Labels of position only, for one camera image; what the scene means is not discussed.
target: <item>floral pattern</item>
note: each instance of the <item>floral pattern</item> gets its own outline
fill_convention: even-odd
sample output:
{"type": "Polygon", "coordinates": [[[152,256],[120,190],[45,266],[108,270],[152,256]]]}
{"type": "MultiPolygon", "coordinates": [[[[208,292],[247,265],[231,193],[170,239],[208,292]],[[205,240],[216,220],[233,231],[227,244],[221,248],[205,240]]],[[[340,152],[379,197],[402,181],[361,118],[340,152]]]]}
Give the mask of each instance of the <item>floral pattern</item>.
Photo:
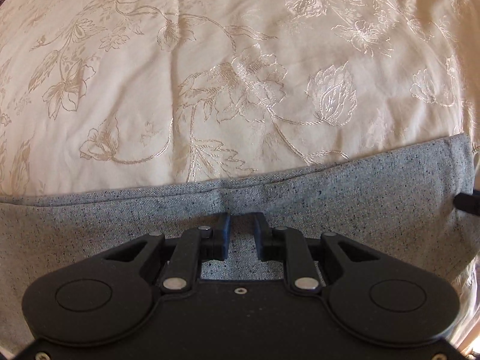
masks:
{"type": "Polygon", "coordinates": [[[99,128],[92,128],[80,148],[80,157],[87,160],[109,161],[115,158],[119,147],[117,118],[109,117],[99,128]]]}
{"type": "Polygon", "coordinates": [[[326,14],[321,0],[285,0],[285,5],[295,16],[313,17],[326,14]]]}
{"type": "Polygon", "coordinates": [[[413,106],[480,146],[458,29],[472,0],[253,1],[8,0],[1,192],[59,192],[38,174],[43,152],[73,152],[72,172],[107,166],[156,184],[344,161],[411,142],[413,106]],[[391,99],[398,117],[384,111],[391,99]]]}
{"type": "Polygon", "coordinates": [[[285,97],[282,80],[286,73],[275,55],[262,54],[260,45],[255,44],[230,64],[189,76],[181,84],[180,94],[186,100],[184,106],[198,102],[213,105],[218,122],[236,115],[248,122],[263,122],[267,109],[285,97]]]}
{"type": "Polygon", "coordinates": [[[48,88],[43,95],[43,101],[49,104],[49,117],[56,119],[60,107],[76,111],[80,99],[86,94],[86,81],[94,74],[93,68],[84,65],[81,60],[72,65],[65,80],[48,88]]]}
{"type": "Polygon", "coordinates": [[[315,106],[315,116],[331,126],[347,124],[357,107],[352,76],[345,65],[320,70],[308,83],[307,95],[315,106]]]}
{"type": "Polygon", "coordinates": [[[352,27],[338,25],[332,29],[363,54],[374,56],[374,51],[378,51],[385,56],[391,56],[393,49],[390,48],[390,38],[365,20],[357,20],[352,27]]]}

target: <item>embroidered leaf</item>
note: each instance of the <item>embroidered leaf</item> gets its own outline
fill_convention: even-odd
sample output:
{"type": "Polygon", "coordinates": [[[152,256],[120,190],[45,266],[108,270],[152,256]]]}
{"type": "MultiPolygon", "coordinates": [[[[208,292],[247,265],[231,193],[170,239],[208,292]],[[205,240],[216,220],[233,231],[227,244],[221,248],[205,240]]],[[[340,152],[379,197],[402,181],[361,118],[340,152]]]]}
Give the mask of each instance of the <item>embroidered leaf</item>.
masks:
{"type": "Polygon", "coordinates": [[[210,115],[212,115],[212,108],[213,102],[211,100],[203,102],[203,115],[205,116],[205,121],[207,121],[210,115]]]}
{"type": "Polygon", "coordinates": [[[0,136],[0,183],[5,178],[5,161],[7,159],[7,140],[5,132],[0,136]]]}
{"type": "Polygon", "coordinates": [[[22,143],[17,150],[10,171],[10,187],[13,196],[25,194],[30,181],[30,140],[22,143]]]}
{"type": "Polygon", "coordinates": [[[351,74],[345,65],[330,66],[310,78],[308,96],[315,107],[315,115],[332,126],[347,124],[357,107],[357,97],[351,74]]]}
{"type": "Polygon", "coordinates": [[[142,32],[142,29],[140,28],[140,25],[138,23],[135,24],[132,31],[134,33],[136,33],[137,35],[144,35],[144,33],[142,32]]]}
{"type": "Polygon", "coordinates": [[[57,63],[58,57],[58,50],[53,50],[46,55],[42,63],[35,69],[32,78],[30,78],[30,82],[28,83],[28,92],[32,92],[37,86],[45,81],[57,63]]]}
{"type": "Polygon", "coordinates": [[[11,123],[11,119],[8,117],[7,114],[1,114],[0,116],[0,124],[6,126],[11,123]]]}
{"type": "Polygon", "coordinates": [[[181,27],[181,22],[175,23],[169,19],[157,34],[157,43],[165,51],[172,51],[180,40],[185,39],[195,41],[194,32],[188,28],[181,27]]]}
{"type": "Polygon", "coordinates": [[[226,149],[219,140],[195,139],[190,148],[190,168],[187,181],[221,177],[248,176],[255,170],[244,168],[245,161],[235,158],[238,152],[226,149]]]}
{"type": "Polygon", "coordinates": [[[154,7],[142,6],[133,9],[131,12],[128,13],[129,16],[133,15],[157,15],[159,10],[154,7]]]}

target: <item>screw hole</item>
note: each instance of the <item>screw hole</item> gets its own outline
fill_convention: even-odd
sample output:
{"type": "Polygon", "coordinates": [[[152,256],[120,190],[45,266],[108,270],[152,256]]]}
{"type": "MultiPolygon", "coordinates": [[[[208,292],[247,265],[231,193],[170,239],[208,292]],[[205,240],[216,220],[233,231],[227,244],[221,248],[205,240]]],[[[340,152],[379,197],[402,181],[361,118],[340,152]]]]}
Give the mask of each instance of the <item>screw hole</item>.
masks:
{"type": "Polygon", "coordinates": [[[35,360],[50,360],[50,356],[47,355],[45,352],[38,352],[35,355],[35,360]]]}
{"type": "Polygon", "coordinates": [[[234,291],[237,295],[245,295],[248,290],[246,288],[243,288],[243,287],[239,287],[239,288],[235,288],[235,291],[234,291]]]}

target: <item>folded cloth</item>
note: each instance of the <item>folded cloth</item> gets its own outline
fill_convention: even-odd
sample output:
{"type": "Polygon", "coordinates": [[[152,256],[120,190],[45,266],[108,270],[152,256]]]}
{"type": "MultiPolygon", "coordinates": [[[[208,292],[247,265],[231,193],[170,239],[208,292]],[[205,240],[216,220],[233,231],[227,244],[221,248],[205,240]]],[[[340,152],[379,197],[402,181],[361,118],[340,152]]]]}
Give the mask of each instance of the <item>folded cloth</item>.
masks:
{"type": "MultiPolygon", "coordinates": [[[[0,345],[17,352],[32,339],[22,318],[27,286],[47,272],[146,233],[177,237],[213,223],[205,215],[265,213],[319,237],[335,231],[451,281],[480,249],[479,219],[454,209],[472,192],[472,146],[465,135],[338,166],[244,179],[0,199],[0,345]]],[[[233,220],[230,256],[204,264],[204,278],[266,279],[278,263],[256,258],[244,218],[233,220]]]]}

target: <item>screw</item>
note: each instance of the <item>screw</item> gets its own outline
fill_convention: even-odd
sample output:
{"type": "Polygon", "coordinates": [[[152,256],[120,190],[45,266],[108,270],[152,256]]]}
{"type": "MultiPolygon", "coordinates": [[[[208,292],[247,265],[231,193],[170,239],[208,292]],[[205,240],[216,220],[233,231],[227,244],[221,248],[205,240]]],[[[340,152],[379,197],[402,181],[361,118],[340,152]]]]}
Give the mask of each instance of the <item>screw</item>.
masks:
{"type": "Polygon", "coordinates": [[[243,288],[243,287],[239,287],[239,288],[235,288],[235,291],[234,291],[237,295],[245,295],[248,290],[246,288],[243,288]]]}
{"type": "Polygon", "coordinates": [[[168,290],[183,290],[186,286],[186,280],[182,279],[181,277],[169,277],[163,281],[163,287],[167,288],[168,290]]]}
{"type": "Polygon", "coordinates": [[[50,356],[47,355],[45,352],[38,352],[35,355],[35,360],[50,360],[50,356]]]}
{"type": "Polygon", "coordinates": [[[315,290],[319,285],[320,283],[318,280],[312,277],[301,277],[300,279],[295,280],[295,287],[300,288],[300,290],[315,290]]]}

